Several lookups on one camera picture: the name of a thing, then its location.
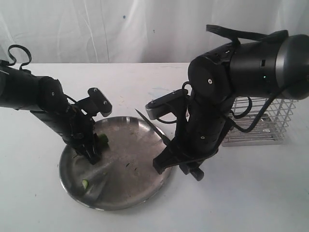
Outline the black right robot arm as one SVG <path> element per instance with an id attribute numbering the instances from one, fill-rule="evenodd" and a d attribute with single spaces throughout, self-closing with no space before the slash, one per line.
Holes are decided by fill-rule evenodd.
<path id="1" fill-rule="evenodd" d="M 241 44 L 233 39 L 191 61 L 188 85 L 146 105 L 152 120 L 176 116 L 174 138 L 153 160 L 161 174 L 179 166 L 196 180 L 200 165 L 218 152 L 228 131 L 235 127 L 229 113 L 237 97 L 302 100 L 309 95 L 309 38 L 299 34 L 281 40 Z"/>

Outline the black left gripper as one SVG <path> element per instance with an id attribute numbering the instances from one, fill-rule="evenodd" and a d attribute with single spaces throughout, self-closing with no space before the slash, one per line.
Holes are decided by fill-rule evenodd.
<path id="1" fill-rule="evenodd" d="M 85 157 L 92 165 L 100 161 L 94 142 L 94 122 L 75 105 L 68 103 L 61 115 L 62 138 L 77 155 Z"/>

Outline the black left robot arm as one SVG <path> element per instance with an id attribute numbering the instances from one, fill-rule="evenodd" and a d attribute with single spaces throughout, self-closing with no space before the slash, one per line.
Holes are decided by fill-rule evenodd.
<path id="1" fill-rule="evenodd" d="M 30 111 L 91 164 L 100 160 L 93 119 L 100 109 L 92 96 L 69 103 L 58 80 L 49 76 L 34 76 L 28 70 L 17 70 L 2 64 L 0 105 Z"/>

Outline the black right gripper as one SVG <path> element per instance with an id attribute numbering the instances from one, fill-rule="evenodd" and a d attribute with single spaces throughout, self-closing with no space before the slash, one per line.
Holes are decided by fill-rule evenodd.
<path id="1" fill-rule="evenodd" d="M 220 143 L 220 135 L 167 139 L 165 149 L 153 159 L 153 167 L 162 174 L 167 168 L 179 165 L 185 175 L 191 174 L 196 181 L 201 181 L 204 172 L 200 165 L 218 152 Z"/>

